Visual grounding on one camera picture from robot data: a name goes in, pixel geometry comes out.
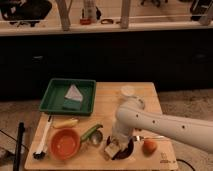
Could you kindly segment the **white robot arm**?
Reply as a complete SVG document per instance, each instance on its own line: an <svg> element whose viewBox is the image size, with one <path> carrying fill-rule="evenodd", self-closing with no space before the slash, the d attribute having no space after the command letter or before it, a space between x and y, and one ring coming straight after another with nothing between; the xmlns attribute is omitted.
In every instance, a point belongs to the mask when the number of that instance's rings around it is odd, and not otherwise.
<svg viewBox="0 0 213 171"><path fill-rule="evenodd" d="M151 131L213 153L213 122L147 112L142 101L129 98L116 110L112 137L126 147L135 128Z"/></svg>

